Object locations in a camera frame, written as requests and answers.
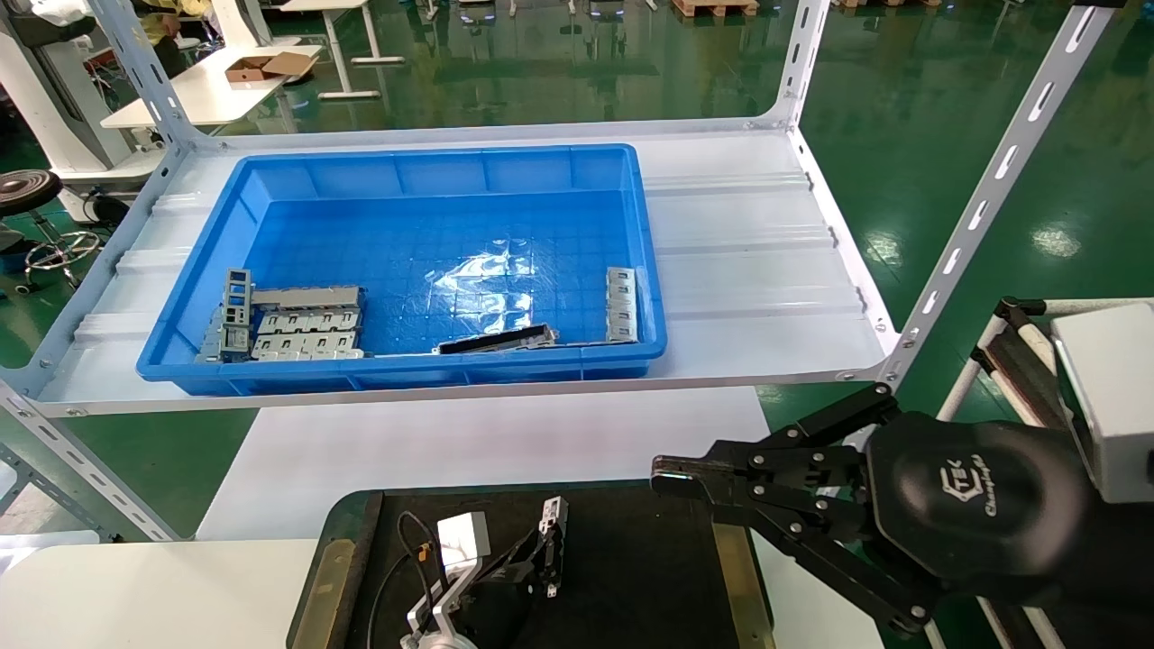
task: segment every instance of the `metal bracket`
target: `metal bracket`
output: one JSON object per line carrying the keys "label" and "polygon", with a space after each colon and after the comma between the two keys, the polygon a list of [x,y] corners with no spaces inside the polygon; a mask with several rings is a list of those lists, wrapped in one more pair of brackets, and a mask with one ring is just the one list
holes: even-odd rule
{"label": "metal bracket", "polygon": [[878,381],[894,388],[901,383],[1112,14],[1101,7],[1070,9],[906,321],[905,330],[914,334],[902,337],[877,373]]}
{"label": "metal bracket", "polygon": [[125,515],[152,540],[177,540],[180,537],[168,523],[128,488],[104,462],[100,462],[63,425],[46,419],[8,385],[0,382],[0,405],[36,435],[48,449],[65,461],[81,478],[92,486],[118,512]]}
{"label": "metal bracket", "polygon": [[120,540],[120,535],[113,530],[110,530],[96,522],[96,519],[84,509],[80,502],[73,500],[70,495],[63,492],[60,487],[52,484],[43,473],[32,468],[31,464],[25,462],[21,456],[16,455],[7,446],[0,443],[0,461],[10,467],[16,472],[16,484],[13,486],[12,491],[6,494],[0,495],[0,514],[8,509],[8,507],[16,500],[20,492],[29,484],[36,486],[36,488],[44,492],[44,495],[51,498],[57,505],[59,505],[65,512],[68,512],[76,517],[77,521],[84,523],[89,529],[95,531],[102,542],[115,542]]}

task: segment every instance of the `white shelf board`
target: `white shelf board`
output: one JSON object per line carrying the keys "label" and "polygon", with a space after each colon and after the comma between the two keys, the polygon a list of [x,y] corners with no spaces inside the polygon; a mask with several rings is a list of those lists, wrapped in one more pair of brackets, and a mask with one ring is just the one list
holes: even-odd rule
{"label": "white shelf board", "polygon": [[[273,148],[286,140],[270,136],[248,139],[254,144],[243,152],[192,152],[81,321],[55,374],[30,396],[44,415],[59,417],[68,409],[99,415],[830,381],[881,363],[893,345],[884,333],[892,326],[881,305],[865,315],[862,296],[877,291],[819,174],[814,186],[815,174],[803,171],[786,133],[732,128],[735,121],[395,132],[387,144],[353,146],[342,136],[365,134],[335,134],[324,147],[307,148]],[[287,141],[316,141],[294,137]],[[157,314],[245,155],[592,142],[632,144],[640,159],[669,336],[646,378],[192,397],[136,374]]]}

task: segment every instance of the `slotted metal post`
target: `slotted metal post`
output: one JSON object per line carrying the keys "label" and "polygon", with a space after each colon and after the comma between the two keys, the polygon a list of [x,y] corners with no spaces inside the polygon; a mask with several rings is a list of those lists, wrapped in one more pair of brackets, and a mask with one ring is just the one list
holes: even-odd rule
{"label": "slotted metal post", "polygon": [[1114,9],[1108,7],[1076,6],[1070,9],[974,194],[962,210],[953,234],[934,267],[934,274],[922,289],[898,346],[882,364],[876,380],[897,388],[908,373],[926,343],[926,336],[937,322],[942,308],[974,258],[979,243],[989,231],[1021,169],[1034,152],[1042,133],[1062,105],[1062,99],[1112,14]]}

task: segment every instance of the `metal shelf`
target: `metal shelf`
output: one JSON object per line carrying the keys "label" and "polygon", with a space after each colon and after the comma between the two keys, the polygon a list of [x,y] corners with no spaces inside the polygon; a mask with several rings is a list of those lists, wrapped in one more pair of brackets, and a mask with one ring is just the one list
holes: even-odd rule
{"label": "metal shelf", "polygon": [[874,282],[853,241],[834,236],[845,223],[835,210],[823,211],[815,196],[827,189],[807,177],[789,134],[751,130],[742,120],[687,125],[696,128],[646,135],[587,125],[569,134],[552,128],[548,137],[512,127],[451,143],[457,129],[422,133],[426,143],[455,147],[624,141],[637,148],[669,330],[667,353],[644,379],[215,398],[142,380],[136,359],[235,163],[252,154],[324,150],[261,140],[242,154],[197,152],[180,165],[67,349],[42,348],[60,361],[30,400],[45,416],[61,417],[830,381],[881,363],[896,343],[886,335],[889,315],[881,300],[867,313],[862,296],[876,293]]}
{"label": "metal shelf", "polygon": [[[31,363],[0,371],[0,406],[158,540],[177,535],[68,431],[65,418],[465,397],[565,400],[582,393],[601,393],[587,396],[609,403],[625,396],[614,393],[830,380],[879,380],[897,388],[1114,13],[1071,9],[899,333],[799,130],[827,0],[799,1],[777,102],[748,120],[227,137],[188,124],[155,53],[136,42],[132,12],[111,0],[97,0],[92,9],[141,97],[158,118],[164,113],[157,128],[168,148]],[[137,376],[144,340],[241,157],[584,142],[625,142],[640,156],[669,334],[665,357],[644,379],[210,398]],[[501,410],[529,408],[534,400],[492,401]]]}

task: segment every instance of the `blue plastic bin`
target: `blue plastic bin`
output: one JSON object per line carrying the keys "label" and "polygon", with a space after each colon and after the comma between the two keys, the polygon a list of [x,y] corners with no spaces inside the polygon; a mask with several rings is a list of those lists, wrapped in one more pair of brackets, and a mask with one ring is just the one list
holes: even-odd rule
{"label": "blue plastic bin", "polygon": [[[362,286],[372,358],[194,364],[235,267],[257,289]],[[430,353],[530,323],[605,341],[609,267],[636,269],[636,344]],[[277,155],[237,165],[136,371],[192,395],[293,394],[642,376],[665,346],[632,147]]]}

